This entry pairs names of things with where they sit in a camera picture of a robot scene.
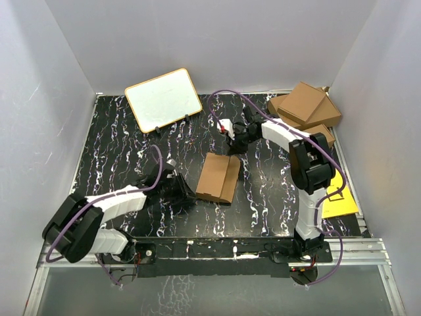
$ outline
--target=wire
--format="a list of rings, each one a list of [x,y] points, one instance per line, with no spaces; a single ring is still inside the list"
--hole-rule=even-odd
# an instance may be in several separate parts
[[[212,105],[212,103],[211,103],[211,101],[212,101],[212,99],[215,97],[215,95],[217,95],[218,93],[220,93],[220,92],[231,92],[231,93],[234,93],[234,94],[236,94],[236,95],[238,95],[238,96],[240,96],[241,98],[243,98],[244,100],[246,100],[246,102],[248,102],[252,107],[254,107],[255,109],[256,109],[256,111],[260,114],[260,115],[262,115],[266,120],[269,120],[270,122],[272,122],[272,123],[274,123],[274,124],[276,124],[276,125],[279,125],[279,126],[281,126],[281,127],[283,127],[283,128],[285,128],[288,132],[290,132],[291,134],[293,134],[293,135],[296,135],[296,136],[299,136],[299,137],[301,137],[302,139],[304,139],[305,141],[307,141],[308,143],[310,143],[314,148],[316,148],[334,167],[335,167],[335,169],[337,169],[337,171],[340,173],[340,175],[341,175],[341,177],[342,177],[342,185],[341,185],[341,187],[340,188],[338,188],[336,191],[334,191],[334,192],[332,192],[332,193],[330,193],[330,194],[327,194],[327,195],[325,195],[324,197],[322,197],[321,199],[319,199],[318,200],[318,202],[316,203],[316,206],[315,206],[315,212],[314,212],[314,225],[315,226],[318,226],[318,223],[317,223],[317,218],[318,218],[318,208],[320,207],[320,205],[323,203],[323,201],[325,200],[325,199],[328,199],[328,198],[330,198],[331,196],[334,196],[334,195],[336,195],[336,194],[338,194],[338,193],[340,193],[340,192],[342,192],[343,191],[343,189],[345,189],[345,186],[346,186],[346,184],[347,184],[347,181],[346,181],[346,177],[345,177],[345,173],[343,172],[343,170],[341,169],[341,167],[336,163],[336,161],[334,161],[333,159],[332,159],[332,157],[330,157],[330,154],[329,153],[327,153],[326,151],[324,151],[318,144],[316,144],[314,141],[312,141],[309,137],[307,137],[307,136],[305,136],[303,133],[301,133],[301,132],[299,132],[299,131],[297,131],[297,130],[294,130],[294,129],[291,129],[288,125],[286,125],[285,123],[282,123],[282,122],[279,122],[279,121],[277,121],[277,120],[275,120],[274,118],[272,118],[272,117],[270,117],[270,116],[268,116],[265,112],[263,112],[257,105],[255,105],[248,97],[246,97],[245,95],[243,95],[242,93],[239,93],[239,92],[236,92],[236,91],[233,91],[233,90],[218,90],[218,91],[215,91],[214,93],[212,93],[210,96],[209,96],[209,98],[208,98],[208,100],[207,100],[207,103],[208,103],[208,107],[209,107],[209,111],[210,111],[210,113],[212,113],[212,115],[215,117],[215,119],[216,119],[216,122],[219,124],[219,126],[221,127],[221,130],[224,130],[223,129],[223,126],[222,126],[222,123],[220,122],[220,120],[219,120],[219,118],[216,116],[216,113],[213,111],[213,109],[212,109],[212,107],[211,107],[211,105]],[[322,282],[323,280],[326,280],[328,277],[330,277],[331,275],[333,275],[336,271],[337,271],[337,269],[339,268],[339,265],[341,264],[341,261],[342,261],[342,255],[343,255],[343,241],[342,241],[342,237],[341,237],[341,235],[340,235],[340,233],[338,232],[338,231],[336,231],[336,230],[330,230],[330,231],[328,231],[328,232],[323,232],[322,230],[320,230],[319,229],[319,231],[323,234],[323,235],[329,235],[329,234],[336,234],[336,235],[338,235],[338,237],[339,237],[339,242],[340,242],[340,244],[341,244],[341,253],[340,253],[340,255],[339,255],[339,259],[338,259],[338,261],[337,261],[337,264],[336,264],[336,266],[332,269],[332,271],[330,271],[327,275],[325,275],[325,276],[323,276],[322,278],[320,278],[319,280],[316,280],[316,281],[314,281],[314,282],[312,282],[312,283],[309,283],[308,285],[311,285],[311,284],[317,284],[317,283],[319,283],[319,282]]]
[[[130,274],[130,275],[122,275],[119,279],[118,279],[118,282],[120,282],[124,277],[136,277],[137,275],[136,274],[134,274],[134,273],[132,273],[132,274]]]
[[[325,281],[327,278],[331,277],[339,269],[339,266],[341,265],[341,262],[342,262],[342,256],[343,256],[343,240],[342,240],[341,234],[338,233],[337,230],[334,230],[334,229],[333,230],[329,230],[328,232],[321,232],[321,233],[323,235],[335,234],[335,235],[337,235],[339,237],[339,243],[341,244],[341,250],[339,252],[339,259],[337,260],[337,263],[336,263],[335,267],[331,271],[329,271],[328,274],[322,276],[318,280],[315,280],[313,282],[308,283],[307,286],[318,284],[320,282]]]
[[[308,267],[303,267],[301,271],[310,270],[316,264],[316,255],[314,255],[313,259],[311,260],[311,264]]]
[[[53,253],[53,250],[57,247],[57,244],[60,242],[61,238],[64,236],[64,234],[66,234],[67,230],[73,225],[74,222],[76,222],[79,217],[81,217],[93,204],[98,203],[100,201],[103,201],[105,199],[109,199],[109,198],[113,198],[115,196],[121,196],[123,194],[131,194],[131,193],[138,193],[138,192],[147,192],[147,191],[151,191],[153,189],[155,189],[155,187],[157,186],[161,175],[162,175],[162,167],[163,167],[163,162],[162,162],[162,154],[161,151],[159,150],[158,146],[156,145],[152,145],[152,148],[154,148],[157,153],[158,153],[158,158],[159,158],[159,172],[158,172],[158,176],[155,179],[155,182],[153,183],[152,186],[147,187],[147,188],[141,188],[141,189],[136,189],[136,190],[129,190],[129,191],[122,191],[122,192],[112,192],[110,194],[107,194],[105,196],[101,196],[91,202],[89,202],[88,204],[84,205],[73,217],[72,219],[69,220],[69,222],[66,224],[66,226],[61,230],[61,232],[59,233],[59,235],[55,238],[54,242],[51,244],[51,247],[48,249],[47,255],[45,257],[45,261],[48,263],[52,263],[52,262],[56,262],[58,260],[63,259],[63,256],[59,256],[56,258],[50,258],[51,254]],[[106,272],[110,275],[108,269],[103,265],[103,263],[98,260],[98,263],[103,266],[104,270],[106,270]]]
[[[120,280],[116,280],[116,278],[114,278],[114,276],[112,275],[112,273],[107,269],[107,267],[104,265],[103,261],[101,260],[101,258],[98,256],[98,254],[95,254],[97,261],[99,263],[99,265],[103,268],[103,270],[105,271],[105,273],[108,274],[108,276],[110,277],[110,279],[114,282],[115,285],[118,286],[122,286],[122,284],[120,283]]]

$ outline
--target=yellow paper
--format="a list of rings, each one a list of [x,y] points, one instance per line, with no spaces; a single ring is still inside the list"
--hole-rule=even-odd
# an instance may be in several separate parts
[[[328,188],[328,194],[336,191],[342,185],[342,177],[336,171],[335,177],[331,180]],[[352,214],[358,212],[358,207],[355,204],[354,198],[349,191],[348,185],[343,189],[340,194],[325,199],[323,202],[322,218]]]

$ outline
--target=black marble surface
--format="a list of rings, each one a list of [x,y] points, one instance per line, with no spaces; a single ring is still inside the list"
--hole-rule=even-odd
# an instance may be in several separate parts
[[[251,99],[262,108],[275,95]],[[89,129],[74,190],[87,196],[125,187],[156,163],[149,146],[156,144],[165,159],[178,162],[192,190],[196,189],[207,152],[225,154],[223,135],[200,95],[203,111],[191,122],[176,122],[156,133],[143,134],[124,96],[99,97]],[[244,104],[234,95],[220,95],[214,110],[220,118],[242,120]],[[289,173],[288,154],[276,144],[259,140],[240,155],[241,170],[231,205],[197,201],[189,209],[161,203],[114,219],[108,227],[121,228],[133,237],[261,237],[292,236],[298,218],[298,195]],[[360,236],[355,215],[323,221],[343,236]]]

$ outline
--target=brown cardboard box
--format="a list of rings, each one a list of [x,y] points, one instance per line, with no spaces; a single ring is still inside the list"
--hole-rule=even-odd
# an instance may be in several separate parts
[[[304,130],[304,132],[307,132],[309,134],[322,133],[323,135],[326,136],[326,140],[328,141],[329,147],[332,147],[334,145],[334,142],[335,142],[334,136],[330,133],[329,129],[323,124],[312,127],[312,128],[308,128]]]
[[[277,114],[285,123],[287,123],[288,125],[294,128],[298,128],[301,126],[299,123],[278,113],[278,107],[281,105],[281,103],[285,100],[287,96],[288,94],[285,94],[285,95],[280,95],[279,97],[273,97],[272,99],[270,99],[268,102],[269,113]]]
[[[284,102],[288,94],[280,95],[279,97],[272,97],[268,102],[268,110],[270,114],[278,114],[278,107]]]
[[[325,98],[323,91],[300,82],[278,107],[278,113],[304,125]]]
[[[279,106],[286,99],[286,97],[287,95],[273,97],[268,102],[268,109],[271,107],[272,109],[276,109],[278,111]],[[341,113],[335,107],[335,105],[332,103],[332,101],[330,100],[328,96],[326,96],[323,99],[320,106],[317,108],[317,110],[315,110],[314,114],[311,116],[310,120],[304,125],[300,125],[294,120],[291,120],[285,117],[280,112],[277,112],[277,114],[285,123],[287,123],[288,125],[294,128],[298,128],[299,130],[305,130],[306,128],[312,128],[320,124],[324,124],[327,127],[333,127],[333,126],[336,126],[340,122],[341,117],[342,117]]]
[[[207,153],[196,189],[198,199],[231,203],[238,180],[240,161],[236,156]]]
[[[341,117],[341,113],[333,104],[332,100],[326,96],[310,120],[303,125],[303,128],[311,128],[320,124],[333,127],[339,124]]]

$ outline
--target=white wall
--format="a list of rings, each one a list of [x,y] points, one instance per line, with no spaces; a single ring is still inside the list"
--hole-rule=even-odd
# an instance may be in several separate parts
[[[369,229],[409,315],[421,314],[421,3],[379,1],[331,88]]]
[[[46,0],[93,89],[187,68],[198,92],[330,86],[375,0]]]
[[[21,315],[95,94],[43,0],[0,1],[0,69],[0,315]]]

